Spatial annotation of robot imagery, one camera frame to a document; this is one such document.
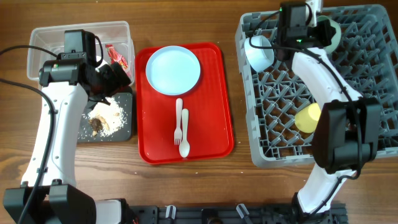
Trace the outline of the green bowl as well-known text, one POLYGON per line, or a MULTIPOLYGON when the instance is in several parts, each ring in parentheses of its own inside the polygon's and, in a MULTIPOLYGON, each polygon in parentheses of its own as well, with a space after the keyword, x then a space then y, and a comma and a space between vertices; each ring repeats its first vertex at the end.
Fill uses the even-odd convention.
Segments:
POLYGON ((326 21, 326 20, 330 21, 330 25, 335 30, 335 34, 331 38, 331 44, 326 46, 326 47, 324 47, 326 53, 328 55, 330 55, 338 48, 338 46, 340 44, 340 41, 341 41, 341 27, 340 27, 339 23, 337 23, 334 20, 330 19, 328 16, 318 16, 317 17, 317 22, 326 21))

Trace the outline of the red snack wrapper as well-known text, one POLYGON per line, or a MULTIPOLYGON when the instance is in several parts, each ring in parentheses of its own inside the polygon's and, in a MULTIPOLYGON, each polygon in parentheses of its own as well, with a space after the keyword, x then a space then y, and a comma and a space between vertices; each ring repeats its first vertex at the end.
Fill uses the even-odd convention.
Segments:
POLYGON ((120 66, 122 66, 123 70, 128 75, 130 75, 130 73, 128 72, 128 63, 127 60, 124 58, 124 56, 122 56, 119 52, 117 52, 116 49, 114 48, 114 45, 112 44, 106 44, 105 47, 111 59, 111 63, 117 62, 118 64, 120 64, 120 66))

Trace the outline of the light blue bowl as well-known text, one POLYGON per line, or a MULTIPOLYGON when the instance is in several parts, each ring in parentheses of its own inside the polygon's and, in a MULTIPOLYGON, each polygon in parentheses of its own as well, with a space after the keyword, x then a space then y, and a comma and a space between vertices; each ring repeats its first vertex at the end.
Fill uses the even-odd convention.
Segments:
POLYGON ((262 49, 270 47, 271 43, 263 35, 247 38, 244 43, 246 58, 251 68, 256 72, 262 72, 274 63, 274 51, 262 49))

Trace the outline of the light blue plate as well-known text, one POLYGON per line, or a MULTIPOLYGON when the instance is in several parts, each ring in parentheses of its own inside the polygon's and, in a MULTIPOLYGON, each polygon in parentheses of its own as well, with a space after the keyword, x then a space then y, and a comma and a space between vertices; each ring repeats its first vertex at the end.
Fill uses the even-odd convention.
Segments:
POLYGON ((146 65, 150 86, 163 95, 189 92, 199 81, 201 65, 197 56, 185 47, 171 45, 156 50, 146 65))

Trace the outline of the yellow cup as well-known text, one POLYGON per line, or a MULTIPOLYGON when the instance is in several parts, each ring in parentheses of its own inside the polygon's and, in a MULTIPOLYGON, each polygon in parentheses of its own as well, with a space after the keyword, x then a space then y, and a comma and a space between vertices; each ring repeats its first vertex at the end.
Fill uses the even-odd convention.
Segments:
POLYGON ((315 131, 320 119, 321 109, 317 103, 312 103, 295 115, 296 127, 304 133, 315 131))

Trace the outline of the pink plastic fork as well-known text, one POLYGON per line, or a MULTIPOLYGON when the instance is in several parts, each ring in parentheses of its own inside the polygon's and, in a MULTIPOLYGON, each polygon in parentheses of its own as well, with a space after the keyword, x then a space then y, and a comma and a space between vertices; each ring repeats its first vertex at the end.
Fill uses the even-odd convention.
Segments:
POLYGON ((176 99, 176 128, 174 131, 174 143, 175 145, 179 145, 182 140, 182 129, 181 129, 181 120, 182 120, 182 109, 183 109, 183 100, 181 98, 176 99))

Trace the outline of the white plastic spoon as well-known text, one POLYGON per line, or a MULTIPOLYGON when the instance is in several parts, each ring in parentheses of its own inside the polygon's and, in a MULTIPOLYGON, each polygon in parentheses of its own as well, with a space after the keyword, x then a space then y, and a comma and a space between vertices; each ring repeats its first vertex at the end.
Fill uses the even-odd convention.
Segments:
POLYGON ((188 120, 189 120, 189 111, 187 109, 182 110, 182 142, 179 145, 179 152, 183 158, 186 158, 190 152, 190 145, 187 139, 187 131, 188 131, 188 120))

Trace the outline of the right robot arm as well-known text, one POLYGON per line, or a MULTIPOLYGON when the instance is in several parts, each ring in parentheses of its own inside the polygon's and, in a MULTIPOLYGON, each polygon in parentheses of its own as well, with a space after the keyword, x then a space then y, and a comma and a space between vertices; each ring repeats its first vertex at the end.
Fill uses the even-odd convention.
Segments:
POLYGON ((277 57, 307 86, 321 110, 311 143, 315 166, 294 202, 302 218, 324 213, 346 180, 355 180, 375 159, 381 105, 354 90, 328 59, 341 37, 323 16, 321 1, 283 2, 277 57))

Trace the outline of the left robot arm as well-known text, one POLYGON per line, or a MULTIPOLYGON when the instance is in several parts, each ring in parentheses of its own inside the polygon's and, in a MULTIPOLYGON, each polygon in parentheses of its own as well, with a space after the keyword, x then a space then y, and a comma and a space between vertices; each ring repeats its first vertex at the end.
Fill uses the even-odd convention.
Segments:
POLYGON ((137 223, 123 198, 96 201, 78 190, 75 151, 83 111, 130 85, 118 63, 105 64, 96 51, 98 36, 65 32, 63 52, 39 71, 42 111, 28 168, 17 188, 7 189, 3 205, 16 223, 137 223))

